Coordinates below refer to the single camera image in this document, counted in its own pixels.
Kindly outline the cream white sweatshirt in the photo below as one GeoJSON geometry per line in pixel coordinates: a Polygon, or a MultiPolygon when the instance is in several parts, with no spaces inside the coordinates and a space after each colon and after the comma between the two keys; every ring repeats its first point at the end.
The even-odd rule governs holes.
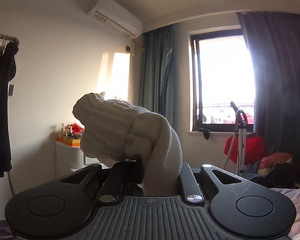
{"type": "Polygon", "coordinates": [[[140,160],[146,195],[177,193],[182,149],[164,116],[95,93],[81,97],[72,113],[84,126],[80,148],[86,157],[96,158],[107,167],[119,161],[140,160]]]}

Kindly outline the pile of mixed clothes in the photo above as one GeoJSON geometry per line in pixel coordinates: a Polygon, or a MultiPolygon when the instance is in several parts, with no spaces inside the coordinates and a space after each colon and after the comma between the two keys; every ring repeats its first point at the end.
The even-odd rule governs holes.
{"type": "Polygon", "coordinates": [[[300,188],[300,156],[273,153],[248,165],[243,177],[268,188],[300,188]]]}

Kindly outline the white drawer cabinet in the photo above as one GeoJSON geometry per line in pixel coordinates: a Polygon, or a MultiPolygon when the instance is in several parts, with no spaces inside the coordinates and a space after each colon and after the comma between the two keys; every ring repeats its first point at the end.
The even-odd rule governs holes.
{"type": "Polygon", "coordinates": [[[85,167],[85,156],[80,147],[56,142],[55,175],[57,178],[72,174],[85,167]]]}

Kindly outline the orange box with trinkets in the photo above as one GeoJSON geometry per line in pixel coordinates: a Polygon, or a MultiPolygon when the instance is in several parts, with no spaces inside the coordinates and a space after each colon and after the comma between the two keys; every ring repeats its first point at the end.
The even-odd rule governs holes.
{"type": "Polygon", "coordinates": [[[83,132],[84,127],[75,122],[69,125],[61,124],[61,129],[56,141],[66,146],[79,147],[83,132]]]}

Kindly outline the small black window clamp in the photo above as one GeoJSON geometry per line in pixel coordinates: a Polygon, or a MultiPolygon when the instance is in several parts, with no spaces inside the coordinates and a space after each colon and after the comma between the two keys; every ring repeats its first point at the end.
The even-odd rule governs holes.
{"type": "Polygon", "coordinates": [[[209,129],[207,129],[207,128],[200,128],[199,131],[203,134],[203,137],[206,140],[209,140],[209,138],[210,138],[210,130],[209,129]]]}

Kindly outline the garment steamer stand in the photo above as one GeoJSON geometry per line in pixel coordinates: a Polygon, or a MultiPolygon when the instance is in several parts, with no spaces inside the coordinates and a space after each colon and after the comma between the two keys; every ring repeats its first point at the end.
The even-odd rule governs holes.
{"type": "Polygon", "coordinates": [[[236,114],[235,130],[232,135],[232,140],[230,143],[229,150],[226,154],[227,158],[223,168],[226,169],[226,166],[232,154],[232,150],[234,149],[235,139],[237,139],[236,174],[238,176],[242,176],[245,169],[245,149],[246,149],[246,142],[247,142],[248,119],[245,112],[239,109],[233,101],[230,102],[230,106],[233,108],[236,114]]]}

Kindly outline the teal left curtain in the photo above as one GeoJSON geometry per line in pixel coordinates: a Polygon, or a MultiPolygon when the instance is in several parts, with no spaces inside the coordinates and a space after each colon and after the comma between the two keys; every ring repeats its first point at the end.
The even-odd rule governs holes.
{"type": "Polygon", "coordinates": [[[164,116],[173,124],[174,40],[172,25],[144,35],[139,105],[164,116]]]}

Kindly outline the teal curtain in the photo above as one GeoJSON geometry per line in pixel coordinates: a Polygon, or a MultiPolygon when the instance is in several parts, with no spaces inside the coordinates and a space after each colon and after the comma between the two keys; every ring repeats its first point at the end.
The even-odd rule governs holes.
{"type": "Polygon", "coordinates": [[[164,116],[173,124],[174,40],[172,25],[144,35],[139,105],[164,116]]]}
{"type": "Polygon", "coordinates": [[[254,68],[254,131],[267,153],[289,152],[300,158],[300,15],[237,16],[254,68]]]}

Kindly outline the black hanging garment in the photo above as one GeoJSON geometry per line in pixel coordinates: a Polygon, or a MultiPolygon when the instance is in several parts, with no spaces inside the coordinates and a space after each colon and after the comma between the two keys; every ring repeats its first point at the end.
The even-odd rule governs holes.
{"type": "Polygon", "coordinates": [[[0,178],[12,169],[8,131],[8,85],[16,74],[15,56],[18,50],[15,42],[9,42],[0,54],[0,178]]]}

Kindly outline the dark framed window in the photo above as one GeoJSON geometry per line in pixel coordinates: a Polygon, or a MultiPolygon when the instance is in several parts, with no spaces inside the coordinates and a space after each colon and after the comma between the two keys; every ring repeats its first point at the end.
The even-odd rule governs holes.
{"type": "Polygon", "coordinates": [[[190,36],[193,79],[193,131],[232,132],[236,111],[254,126],[255,76],[241,29],[190,36]]]}

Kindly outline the white air conditioner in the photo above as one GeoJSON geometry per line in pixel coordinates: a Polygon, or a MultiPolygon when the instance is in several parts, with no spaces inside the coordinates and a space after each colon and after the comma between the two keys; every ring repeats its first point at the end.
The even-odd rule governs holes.
{"type": "Polygon", "coordinates": [[[143,31],[143,22],[114,0],[92,0],[87,15],[130,39],[143,31]]]}

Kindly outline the teal right curtain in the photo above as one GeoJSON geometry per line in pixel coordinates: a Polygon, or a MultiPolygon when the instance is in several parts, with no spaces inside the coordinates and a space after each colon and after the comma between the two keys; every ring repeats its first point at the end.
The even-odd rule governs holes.
{"type": "Polygon", "coordinates": [[[267,153],[289,152],[300,158],[300,15],[237,16],[254,68],[254,131],[267,153]]]}

